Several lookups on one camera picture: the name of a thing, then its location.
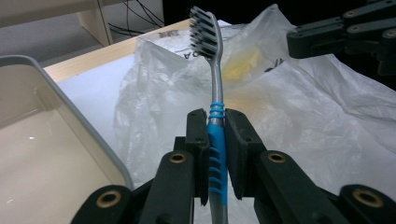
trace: metal tray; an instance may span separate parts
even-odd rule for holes
[[[70,223],[106,185],[132,188],[111,148],[34,59],[0,57],[0,222]]]

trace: toothbrush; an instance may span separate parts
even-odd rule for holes
[[[209,201],[212,223],[228,223],[224,103],[220,60],[223,46],[218,20],[211,12],[191,8],[193,49],[209,62],[212,72],[212,104],[207,124],[210,141]]]

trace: clear plastic bag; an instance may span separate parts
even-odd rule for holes
[[[318,186],[338,194],[363,184],[395,200],[396,92],[333,55],[292,59],[286,33],[293,27],[273,5],[224,41],[225,107],[245,113],[267,149],[291,155]],[[172,43],[190,44],[178,38]],[[211,99],[205,59],[186,60],[153,39],[139,38],[115,114],[117,153],[136,186],[155,176],[175,137],[185,135],[187,114],[207,110]],[[232,187],[229,197],[230,223],[257,222],[250,199],[238,202]],[[208,222],[208,206],[196,205],[194,223]]]

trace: white surface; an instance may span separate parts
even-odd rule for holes
[[[114,108],[120,83],[133,63],[134,55],[129,55],[58,83],[113,150],[118,148],[113,128]]]
[[[111,183],[57,110],[0,129],[0,148],[1,223],[68,223]]]

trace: toothbrush head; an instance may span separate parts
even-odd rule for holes
[[[190,16],[192,48],[207,60],[220,58],[222,38],[216,17],[198,7],[191,8]]]

